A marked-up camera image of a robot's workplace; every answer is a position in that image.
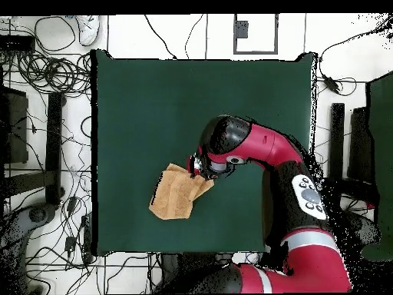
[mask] brown towel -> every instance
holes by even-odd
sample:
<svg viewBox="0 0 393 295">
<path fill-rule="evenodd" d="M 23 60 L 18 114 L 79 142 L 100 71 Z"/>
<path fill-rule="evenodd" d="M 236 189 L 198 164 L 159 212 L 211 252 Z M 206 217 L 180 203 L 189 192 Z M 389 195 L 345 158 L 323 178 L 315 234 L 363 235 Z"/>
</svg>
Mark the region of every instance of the brown towel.
<svg viewBox="0 0 393 295">
<path fill-rule="evenodd" d="M 187 170 L 170 164 L 160 176 L 149 209 L 163 220 L 189 218 L 193 201 L 213 185 L 213 180 L 199 175 L 192 179 Z"/>
</svg>

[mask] green mat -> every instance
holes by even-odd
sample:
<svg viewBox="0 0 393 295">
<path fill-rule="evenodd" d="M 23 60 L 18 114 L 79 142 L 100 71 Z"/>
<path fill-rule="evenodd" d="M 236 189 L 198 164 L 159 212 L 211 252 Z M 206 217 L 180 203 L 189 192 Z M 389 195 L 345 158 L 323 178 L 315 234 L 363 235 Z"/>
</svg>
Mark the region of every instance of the green mat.
<svg viewBox="0 0 393 295">
<path fill-rule="evenodd" d="M 375 142 L 375 182 L 380 195 L 377 210 L 381 242 L 367 246 L 368 260 L 393 260 L 393 75 L 371 82 L 368 87 L 369 128 Z"/>
<path fill-rule="evenodd" d="M 98 253 L 264 251 L 263 171 L 254 164 L 219 179 L 188 220 L 160 220 L 149 202 L 161 171 L 169 163 L 185 167 L 218 114 L 254 118 L 308 148 L 314 54 L 297 62 L 95 55 Z"/>
</svg>

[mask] white floor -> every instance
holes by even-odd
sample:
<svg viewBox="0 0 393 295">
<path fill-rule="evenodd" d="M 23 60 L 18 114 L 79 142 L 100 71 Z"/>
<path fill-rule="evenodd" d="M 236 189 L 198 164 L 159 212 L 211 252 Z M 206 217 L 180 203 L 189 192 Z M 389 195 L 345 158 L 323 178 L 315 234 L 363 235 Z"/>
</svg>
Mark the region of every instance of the white floor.
<svg viewBox="0 0 393 295">
<path fill-rule="evenodd" d="M 188 34 L 201 14 L 192 15 L 152 15 L 150 22 L 156 32 L 166 41 L 168 48 L 178 57 L 187 58 L 184 51 Z M 34 29 L 36 21 L 40 17 L 14 17 L 12 24 L 19 31 L 12 34 L 23 35 L 26 28 Z M 163 43 L 149 29 L 146 20 L 142 15 L 116 15 L 101 16 L 101 28 L 97 41 L 91 47 L 82 47 L 78 43 L 78 25 L 74 19 L 66 19 L 71 24 L 77 35 L 77 40 L 69 48 L 56 52 L 56 58 L 68 58 L 71 61 L 78 59 L 78 55 L 85 54 L 91 48 L 101 48 L 108 50 L 114 58 L 171 58 L 165 50 Z M 321 54 L 328 46 L 343 41 L 352 35 L 373 29 L 378 24 L 378 16 L 366 14 L 358 17 L 357 14 L 280 14 L 279 16 L 279 53 L 278 55 L 233 55 L 233 15 L 208 15 L 208 29 L 206 41 L 206 15 L 204 15 L 198 25 L 193 30 L 193 34 L 187 44 L 187 53 L 190 58 L 205 58 L 206 45 L 208 59 L 230 58 L 233 60 L 250 59 L 281 59 L 294 60 L 302 52 L 313 51 Z M 1 23 L 0 34 L 8 32 L 8 25 Z M 69 27 L 58 18 L 48 19 L 40 23 L 37 30 L 38 37 L 46 48 L 62 48 L 72 41 L 72 33 Z M 322 64 L 322 70 L 326 75 L 334 79 L 352 77 L 358 82 L 355 91 L 349 96 L 339 96 L 329 90 L 324 90 L 324 85 L 319 82 L 321 93 L 318 97 L 317 109 L 317 130 L 315 145 L 319 145 L 329 139 L 330 113 L 329 109 L 333 102 L 345 103 L 345 133 L 350 133 L 349 119 L 354 108 L 365 106 L 365 83 L 374 78 L 380 77 L 393 69 L 392 56 L 393 45 L 390 44 L 383 35 L 369 35 L 364 38 L 349 41 L 343 45 L 338 45 L 326 52 Z M 11 73 L 11 87 L 25 91 L 29 100 L 29 113 L 46 121 L 45 105 L 48 104 L 48 96 L 41 96 L 31 86 L 15 83 L 23 81 L 18 72 Z M 343 83 L 343 94 L 353 91 L 354 83 Z M 63 109 L 64 124 L 63 135 L 66 138 L 74 136 L 74 139 L 86 145 L 80 145 L 68 141 L 63 146 L 64 160 L 63 173 L 61 176 L 62 186 L 66 190 L 66 197 L 71 192 L 73 179 L 76 184 L 79 180 L 86 182 L 87 190 L 91 185 L 90 164 L 91 151 L 88 145 L 90 139 L 81 133 L 81 122 L 84 118 L 91 115 L 91 106 L 88 96 L 82 95 L 79 98 L 69 98 Z M 33 118 L 36 128 L 46 129 L 46 123 Z M 85 132 L 90 131 L 90 120 L 85 125 Z M 36 134 L 28 132 L 28 143 L 35 149 L 41 163 L 45 162 L 45 140 L 46 132 L 37 131 Z M 345 171 L 348 165 L 348 144 L 350 134 L 345 137 Z M 329 143 L 318 146 L 316 150 L 318 161 L 325 161 L 329 152 Z M 70 172 L 87 169 L 83 174 Z M 8 176 L 27 173 L 31 170 L 39 171 L 40 167 L 35 160 L 34 153 L 29 149 L 29 160 L 27 164 L 13 164 L 7 167 Z M 25 194 L 14 196 L 10 199 L 11 209 L 15 209 L 26 197 Z M 88 199 L 86 191 L 80 187 L 76 194 L 79 197 Z M 31 195 L 24 205 L 43 200 L 44 191 Z M 82 207 L 75 215 L 73 232 L 76 233 L 77 227 L 81 222 L 84 211 L 91 211 L 91 202 L 86 200 L 86 208 Z M 45 227 L 37 229 L 28 245 L 28 257 L 32 257 L 41 247 L 54 247 L 54 250 L 61 254 L 64 250 L 65 234 L 62 234 L 61 216 L 57 212 L 54 220 Z M 108 288 L 107 281 L 110 277 L 119 272 L 124 261 L 130 257 L 126 267 L 113 279 L 109 281 L 109 294 L 112 293 L 141 293 L 145 291 L 147 284 L 148 263 L 146 254 L 115 253 L 106 258 L 98 258 L 92 265 L 91 275 L 82 278 L 83 285 L 78 288 L 78 294 L 99 294 L 104 292 L 104 287 Z M 48 250 L 43 250 L 28 265 L 29 270 L 36 270 L 29 273 L 34 277 L 40 270 L 45 270 L 39 274 L 38 278 L 46 280 L 51 285 L 50 294 L 66 294 L 70 286 L 81 277 L 81 271 L 71 269 L 65 271 L 64 261 L 57 258 L 55 254 Z M 74 264 L 80 264 L 81 257 L 79 252 L 75 254 Z M 157 283 L 160 279 L 159 268 L 153 269 L 153 281 Z"/>
</svg>

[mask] white sneaker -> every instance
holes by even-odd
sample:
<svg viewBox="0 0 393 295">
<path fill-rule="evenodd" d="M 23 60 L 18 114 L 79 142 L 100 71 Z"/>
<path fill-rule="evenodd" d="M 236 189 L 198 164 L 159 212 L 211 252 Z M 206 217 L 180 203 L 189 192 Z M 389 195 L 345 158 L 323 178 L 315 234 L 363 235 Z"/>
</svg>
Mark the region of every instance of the white sneaker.
<svg viewBox="0 0 393 295">
<path fill-rule="evenodd" d="M 100 28 L 100 16 L 75 16 L 79 25 L 79 42 L 83 46 L 91 45 L 97 38 Z"/>
</svg>

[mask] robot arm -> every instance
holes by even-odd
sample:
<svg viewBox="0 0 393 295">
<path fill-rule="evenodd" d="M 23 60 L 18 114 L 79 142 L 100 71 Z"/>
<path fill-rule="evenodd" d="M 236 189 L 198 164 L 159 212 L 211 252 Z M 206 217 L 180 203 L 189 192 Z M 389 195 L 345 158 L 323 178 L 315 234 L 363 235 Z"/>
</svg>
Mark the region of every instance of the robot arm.
<svg viewBox="0 0 393 295">
<path fill-rule="evenodd" d="M 216 179 L 234 165 L 256 163 L 269 174 L 273 218 L 266 245 L 288 247 L 284 272 L 229 265 L 204 277 L 192 293 L 346 292 L 351 284 L 329 232 L 328 218 L 312 175 L 296 146 L 255 121 L 229 115 L 205 127 L 188 171 Z"/>
</svg>

